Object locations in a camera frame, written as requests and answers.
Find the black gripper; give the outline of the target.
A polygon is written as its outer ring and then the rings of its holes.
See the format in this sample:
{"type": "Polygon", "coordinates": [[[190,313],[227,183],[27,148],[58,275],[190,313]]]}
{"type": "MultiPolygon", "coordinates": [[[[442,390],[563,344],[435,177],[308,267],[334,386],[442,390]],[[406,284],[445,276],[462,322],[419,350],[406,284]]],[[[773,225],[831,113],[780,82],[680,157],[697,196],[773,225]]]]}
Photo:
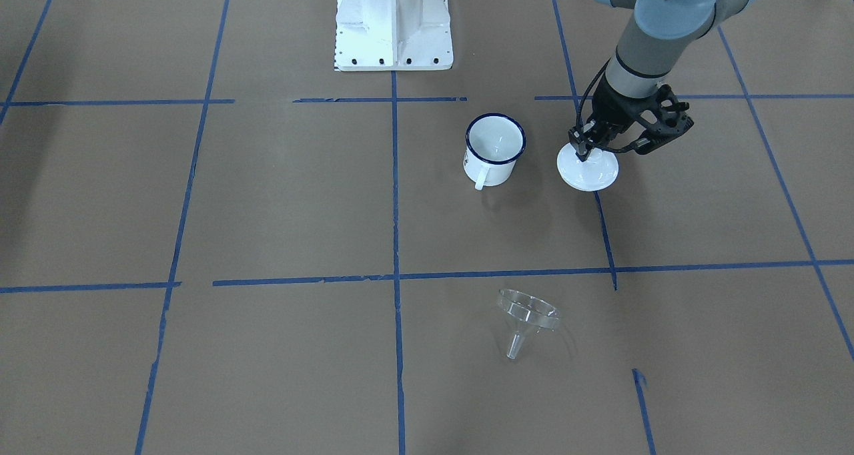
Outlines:
{"type": "Polygon", "coordinates": [[[610,150],[617,135],[622,135],[636,123],[641,113],[643,96],[625,95],[611,86],[606,75],[598,79],[592,97],[592,127],[573,127],[568,132],[570,144],[578,160],[586,162],[598,145],[610,150]]]}

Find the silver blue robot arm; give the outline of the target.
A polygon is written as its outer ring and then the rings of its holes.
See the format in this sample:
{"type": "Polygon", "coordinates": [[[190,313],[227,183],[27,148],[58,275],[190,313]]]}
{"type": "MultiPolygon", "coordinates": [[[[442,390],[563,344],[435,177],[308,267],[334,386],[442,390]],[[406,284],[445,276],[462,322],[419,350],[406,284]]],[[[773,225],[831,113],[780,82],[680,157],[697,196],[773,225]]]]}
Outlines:
{"type": "Polygon", "coordinates": [[[576,118],[570,144],[580,162],[594,150],[644,155],[693,126],[666,76],[696,39],[756,0],[595,0],[632,10],[615,53],[598,70],[586,93],[588,119],[576,118]]]}

